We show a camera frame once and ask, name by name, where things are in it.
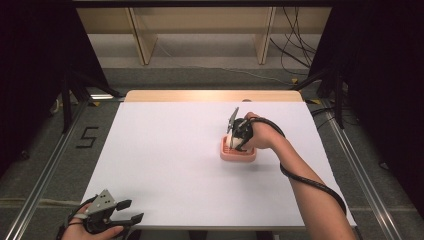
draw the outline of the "forearm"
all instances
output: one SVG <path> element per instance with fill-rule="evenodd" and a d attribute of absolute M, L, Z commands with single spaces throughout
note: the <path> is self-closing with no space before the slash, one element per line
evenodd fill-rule
<path fill-rule="evenodd" d="M 324 184 L 284 137 L 273 140 L 272 149 L 289 172 Z M 326 192 L 290 178 L 299 211 L 313 239 L 355 239 L 337 201 Z"/>

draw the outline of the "person's left hand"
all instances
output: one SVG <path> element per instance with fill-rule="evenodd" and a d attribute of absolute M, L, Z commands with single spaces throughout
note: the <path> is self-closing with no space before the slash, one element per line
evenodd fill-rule
<path fill-rule="evenodd" d="M 89 206 L 90 203 L 86 204 L 78 213 L 84 213 Z M 123 226 L 116 226 L 98 234 L 91 234 L 85 230 L 82 224 L 78 223 L 82 223 L 82 220 L 79 218 L 73 218 L 71 220 L 70 225 L 63 234 L 62 240 L 109 240 L 124 230 Z"/>

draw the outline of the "white tabletop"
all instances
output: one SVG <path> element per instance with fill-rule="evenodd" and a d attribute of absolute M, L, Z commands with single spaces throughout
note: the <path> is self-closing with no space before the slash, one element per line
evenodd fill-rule
<path fill-rule="evenodd" d="M 144 212 L 144 229 L 302 227 L 288 179 L 271 150 L 252 163 L 220 159 L 219 143 L 236 107 L 274 121 L 300 156 L 339 193 L 321 139 L 303 102 L 121 103 L 84 199 L 108 189 L 132 199 L 112 219 Z M 352 226 L 356 223 L 348 211 Z"/>

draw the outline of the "pink container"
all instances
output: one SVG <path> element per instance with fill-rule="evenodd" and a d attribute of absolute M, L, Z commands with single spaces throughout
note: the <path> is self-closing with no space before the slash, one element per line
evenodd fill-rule
<path fill-rule="evenodd" d="M 256 159 L 256 148 L 247 152 L 240 152 L 235 149 L 230 149 L 226 146 L 225 142 L 227 136 L 221 139 L 220 156 L 222 160 L 232 162 L 253 162 Z"/>

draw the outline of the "metal track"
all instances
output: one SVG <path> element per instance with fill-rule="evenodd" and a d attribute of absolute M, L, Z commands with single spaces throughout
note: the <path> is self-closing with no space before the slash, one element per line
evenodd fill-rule
<path fill-rule="evenodd" d="M 41 196 L 43 195 L 48 183 L 50 182 L 51 177 L 53 176 L 57 168 L 60 157 L 66 149 L 68 141 L 75 129 L 75 125 L 78 122 L 86 106 L 86 102 L 79 102 L 78 107 L 74 113 L 74 121 L 72 122 L 72 125 L 70 126 L 69 130 L 66 133 L 63 133 L 60 137 L 52 155 L 49 158 L 49 161 L 47 162 L 37 183 L 32 189 L 31 194 L 26 199 L 24 206 L 22 207 L 21 211 L 13 222 L 12 227 L 6 237 L 7 240 L 15 240 L 22 238 L 22 235 L 24 234 L 32 216 L 34 215 L 35 210 L 37 209 L 38 202 L 40 201 Z"/>
<path fill-rule="evenodd" d="M 331 105 L 327 100 L 323 100 L 324 107 L 330 107 Z M 364 167 L 362 166 L 361 161 L 359 160 L 358 155 L 355 152 L 352 144 L 349 141 L 349 138 L 346 135 L 346 132 L 343 129 L 340 129 L 336 121 L 333 120 L 333 114 L 327 112 L 327 117 L 330 121 L 331 127 L 336 134 L 337 140 L 339 141 L 350 166 L 352 167 L 353 172 L 355 173 L 356 178 L 358 179 L 359 185 L 362 188 L 362 191 L 365 194 L 365 197 L 370 204 L 371 209 L 373 210 L 375 217 L 380 224 L 381 229 L 383 230 L 384 235 L 387 239 L 402 239 L 395 222 L 377 191 L 374 188 L 368 174 L 366 173 Z"/>

